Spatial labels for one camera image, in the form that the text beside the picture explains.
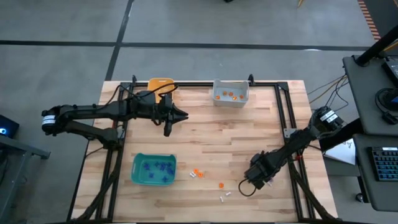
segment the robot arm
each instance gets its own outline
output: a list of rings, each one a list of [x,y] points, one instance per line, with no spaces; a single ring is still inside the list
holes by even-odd
[[[74,120],[109,118],[117,121],[128,121],[144,118],[152,120],[155,125],[161,125],[164,122],[164,136],[169,136],[172,125],[188,119],[188,113],[174,105],[170,93],[161,97],[161,101],[156,103],[155,93],[146,90],[133,94],[125,100],[109,102],[103,106],[55,106],[42,112],[44,117],[42,130],[47,135],[56,136],[59,133],[67,132],[79,134],[87,139],[98,139],[104,144],[105,149],[111,149],[118,141],[116,129],[98,129]]]
[[[280,149],[254,155],[250,168],[244,173],[245,179],[257,189],[273,178],[280,168],[286,164],[287,158],[293,153],[305,149],[310,142],[318,138],[331,136],[342,127],[343,120],[327,106],[317,109],[308,126],[295,131],[289,141]]]

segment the butcher block tabletop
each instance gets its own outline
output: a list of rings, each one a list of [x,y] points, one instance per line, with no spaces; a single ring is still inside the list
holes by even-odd
[[[297,126],[304,128],[311,117],[304,82],[286,82]],[[105,104],[119,84],[104,82],[99,103]],[[272,186],[265,185],[252,197],[245,197],[238,191],[238,184],[244,179],[244,171],[249,168],[252,156],[262,150],[278,149],[284,144],[274,88],[250,87],[249,100],[241,109],[213,106],[211,93],[212,87],[180,87],[174,92],[174,103],[189,113],[189,119],[173,125],[170,137],[163,135],[163,125],[155,126],[148,119],[129,121],[114,222],[297,221],[287,166],[274,177]],[[289,126],[283,93],[282,102]],[[111,125],[109,119],[96,119],[94,123],[97,128]],[[101,146],[98,141],[92,141],[87,153]],[[175,155],[175,182],[166,187],[133,184],[132,162],[140,152]],[[105,158],[105,149],[86,158],[72,218],[81,215],[98,193]],[[303,158],[312,192],[326,210],[337,217],[321,152],[309,147]],[[202,171],[204,176],[192,178],[189,173],[194,169]],[[219,188],[220,182],[224,183],[223,189]],[[244,193],[250,194],[254,187],[245,182],[241,188]],[[108,192],[104,217],[108,211],[110,190]],[[231,192],[231,195],[225,196],[226,192]],[[307,214],[305,199],[300,193],[304,214]]]

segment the gray floor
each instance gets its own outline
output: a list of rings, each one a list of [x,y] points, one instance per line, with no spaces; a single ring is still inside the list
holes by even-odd
[[[0,2],[0,39],[115,41],[127,0],[5,0]],[[374,41],[355,0],[295,1],[136,0],[125,42],[183,42],[364,46]],[[0,113],[21,124],[17,138],[52,152],[34,159],[21,186],[13,220],[61,222],[67,217],[87,141],[72,134],[44,136],[40,113],[61,104],[98,101],[112,47],[0,45]],[[122,48],[113,80],[171,77],[175,80],[305,80],[307,91],[344,74],[349,51]],[[309,96],[314,99],[321,92]],[[340,91],[358,117],[349,85]],[[323,106],[329,94],[312,104]],[[336,99],[332,108],[343,106]],[[392,223],[396,213],[356,203],[353,177],[330,177],[339,217]]]

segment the small white object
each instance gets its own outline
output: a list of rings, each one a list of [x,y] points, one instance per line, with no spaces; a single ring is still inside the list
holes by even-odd
[[[351,165],[355,165],[355,144],[349,139],[326,151],[325,157],[336,159]]]
[[[268,180],[268,182],[267,182],[268,186],[272,187],[273,181],[274,181],[274,179]]]

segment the blue plastic bin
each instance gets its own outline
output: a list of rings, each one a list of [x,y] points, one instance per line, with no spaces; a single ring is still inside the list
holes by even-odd
[[[135,184],[167,186],[174,182],[177,160],[174,155],[138,153],[132,163]]]

